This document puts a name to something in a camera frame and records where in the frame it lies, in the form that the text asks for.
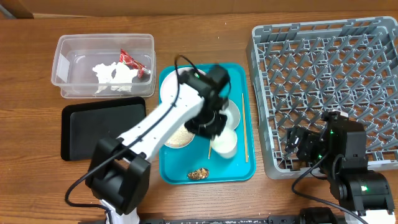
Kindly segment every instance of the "red wrapper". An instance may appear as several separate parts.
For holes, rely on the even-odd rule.
[[[150,70],[143,64],[134,60],[125,50],[120,49],[120,62],[130,68],[138,69],[138,78],[142,78],[144,74],[149,75]]]

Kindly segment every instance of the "blue tray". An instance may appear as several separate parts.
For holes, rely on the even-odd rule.
[[[213,65],[214,64],[197,65],[197,68],[204,72],[208,72]],[[238,135],[238,152],[232,159],[224,159],[219,156],[217,152],[212,150],[210,159],[208,159],[210,141],[200,136],[195,136],[189,145],[180,149],[172,149],[163,146],[159,152],[160,174],[169,184],[244,181],[250,179],[256,171],[246,74],[243,68],[236,63],[221,63],[220,65],[227,69],[231,77],[232,90],[228,98],[238,106],[241,112],[241,121],[239,126],[235,129]],[[160,73],[159,86],[161,86],[164,78],[172,71],[174,71],[174,67],[167,67]],[[227,92],[228,87],[226,87],[220,95],[225,95]],[[242,93],[244,96],[246,134],[248,137],[248,163],[246,163],[244,158]],[[199,168],[207,168],[210,172],[209,177],[204,180],[188,179],[187,174]]]

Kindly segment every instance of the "black cable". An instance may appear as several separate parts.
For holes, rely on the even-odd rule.
[[[142,138],[148,134],[152,129],[154,129],[167,115],[168,113],[173,109],[173,107],[175,106],[175,103],[178,100],[178,96],[180,94],[180,82],[179,82],[179,78],[180,75],[178,74],[178,66],[177,66],[177,60],[182,57],[184,58],[187,62],[189,62],[189,64],[192,65],[192,67],[195,69],[196,72],[199,72],[198,69],[196,68],[196,66],[185,56],[183,55],[178,55],[174,58],[174,67],[175,67],[175,72],[177,74],[177,95],[175,96],[175,99],[173,101],[173,103],[170,105],[170,108],[151,126],[149,127],[146,131],[144,131],[140,136],[137,137],[136,140],[134,140],[132,143],[130,143],[128,146],[125,146],[122,150],[120,150],[118,153],[116,153],[115,155],[111,156],[109,159],[105,160],[104,162],[102,162],[100,165],[96,166],[95,168],[93,168],[92,170],[88,171],[85,175],[83,175],[82,177],[80,177],[78,180],[76,180],[67,190],[67,192],[65,193],[65,202],[71,206],[71,207],[80,207],[80,208],[102,208],[105,210],[106,214],[108,214],[108,218],[109,218],[109,223],[113,224],[112,221],[112,215],[111,215],[111,210],[104,206],[104,205],[99,205],[99,204],[86,204],[86,203],[73,203],[69,200],[69,196],[72,192],[72,190],[79,185],[80,183],[82,183],[85,179],[91,177],[95,172],[97,172],[100,168],[102,168],[103,166],[108,165],[110,162],[114,161],[115,158],[121,157],[125,152],[127,152],[130,147],[132,147],[133,145],[135,145],[137,142],[141,141]]]
[[[342,154],[338,154],[335,157],[335,160],[333,161],[333,164],[331,166],[331,177],[333,178],[333,180],[336,180],[336,165],[337,165],[337,161],[341,158],[344,158],[344,156]]]
[[[327,179],[328,179],[327,177],[319,177],[319,176],[317,176],[317,175],[314,175],[314,174],[312,173],[312,170],[311,170],[310,174],[311,174],[313,177],[315,177],[316,179],[318,179],[318,180],[327,180]]]
[[[301,197],[304,197],[304,198],[307,198],[307,199],[310,199],[310,200],[314,200],[316,202],[324,203],[326,205],[329,205],[329,206],[335,207],[337,209],[340,209],[341,211],[346,212],[347,214],[355,217],[356,219],[358,219],[363,224],[368,224],[359,215],[353,213],[352,211],[350,211],[350,210],[348,210],[346,208],[343,208],[343,207],[341,207],[341,206],[339,206],[339,205],[337,205],[335,203],[331,203],[331,202],[329,202],[327,200],[324,200],[324,199],[320,199],[320,198],[317,198],[317,197],[313,197],[313,196],[310,196],[310,195],[306,195],[306,194],[300,193],[300,192],[298,192],[298,191],[296,191],[294,189],[294,187],[300,182],[300,180],[302,180],[306,175],[311,173],[312,170],[317,168],[319,166],[319,164],[321,164],[328,156],[329,156],[329,152],[327,152],[313,167],[309,168],[309,170],[305,171],[300,177],[298,177],[292,184],[292,192],[297,194],[297,195],[299,195],[299,196],[301,196]]]

